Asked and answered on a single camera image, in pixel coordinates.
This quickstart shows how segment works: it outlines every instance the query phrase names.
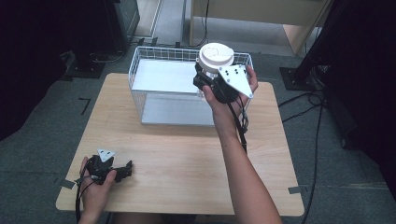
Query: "wooden tabletop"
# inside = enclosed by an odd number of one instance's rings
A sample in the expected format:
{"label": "wooden tabletop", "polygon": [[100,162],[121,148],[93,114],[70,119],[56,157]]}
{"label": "wooden tabletop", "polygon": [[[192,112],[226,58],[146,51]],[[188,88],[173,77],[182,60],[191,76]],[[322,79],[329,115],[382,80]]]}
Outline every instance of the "wooden tabletop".
{"label": "wooden tabletop", "polygon": [[[281,216],[300,216],[304,206],[271,84],[261,82],[247,110],[247,154]],[[128,75],[106,77],[70,170],[78,179],[84,156],[116,152],[113,167],[134,162],[133,174],[113,186],[107,211],[233,214],[225,165],[213,127],[142,125]],[[60,210],[74,210],[76,188],[62,188]]]}

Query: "person's left hand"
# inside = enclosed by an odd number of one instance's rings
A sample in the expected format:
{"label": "person's left hand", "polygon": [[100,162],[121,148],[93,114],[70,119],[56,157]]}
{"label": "person's left hand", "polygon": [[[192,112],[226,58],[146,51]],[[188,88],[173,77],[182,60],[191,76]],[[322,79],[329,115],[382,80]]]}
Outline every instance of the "person's left hand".
{"label": "person's left hand", "polygon": [[[79,172],[81,173],[87,164],[88,158],[84,157]],[[108,193],[111,186],[115,183],[117,171],[112,170],[107,174],[106,180],[103,185],[92,184],[93,180],[85,178],[81,184],[81,191],[86,190],[82,194],[82,202],[84,204],[84,212],[82,213],[79,223],[96,223],[105,209],[107,204]]]}

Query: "black metal base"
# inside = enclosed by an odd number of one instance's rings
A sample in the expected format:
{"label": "black metal base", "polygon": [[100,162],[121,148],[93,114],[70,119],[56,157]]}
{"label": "black metal base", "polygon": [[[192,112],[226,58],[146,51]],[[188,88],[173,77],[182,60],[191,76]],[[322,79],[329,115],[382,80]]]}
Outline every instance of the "black metal base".
{"label": "black metal base", "polygon": [[294,72],[296,68],[279,67],[280,75],[283,78],[283,83],[288,91],[316,91],[317,88],[310,76],[304,81],[297,81],[294,79]]}
{"label": "black metal base", "polygon": [[90,63],[89,66],[80,68],[77,67],[76,60],[70,65],[67,70],[67,77],[87,77],[87,78],[99,78],[102,75],[103,69],[105,68],[104,63]]}

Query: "person's right arm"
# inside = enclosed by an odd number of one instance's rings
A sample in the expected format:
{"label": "person's right arm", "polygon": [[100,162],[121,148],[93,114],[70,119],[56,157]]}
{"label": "person's right arm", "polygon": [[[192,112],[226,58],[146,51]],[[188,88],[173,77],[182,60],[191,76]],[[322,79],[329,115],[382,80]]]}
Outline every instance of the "person's right arm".
{"label": "person's right arm", "polygon": [[[250,88],[255,91],[258,88],[256,74],[251,67],[247,68],[247,72],[250,75]],[[229,107],[217,101],[208,86],[204,86],[204,93],[206,100],[212,107],[213,120],[227,170],[233,210],[238,222],[241,224],[282,223],[267,188],[262,183],[239,142],[233,115]],[[248,100],[247,97],[242,95],[241,97],[245,104]],[[233,108],[237,112],[239,105],[233,103]]]}

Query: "basket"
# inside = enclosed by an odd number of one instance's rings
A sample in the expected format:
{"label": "basket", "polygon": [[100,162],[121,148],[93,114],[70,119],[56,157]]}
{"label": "basket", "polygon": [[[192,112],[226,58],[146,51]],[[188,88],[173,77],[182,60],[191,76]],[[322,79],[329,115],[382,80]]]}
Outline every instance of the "basket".
{"label": "basket", "polygon": [[[129,86],[143,124],[213,126],[205,97],[192,84],[199,50],[137,47],[129,70]],[[247,53],[234,63],[251,65]]]}

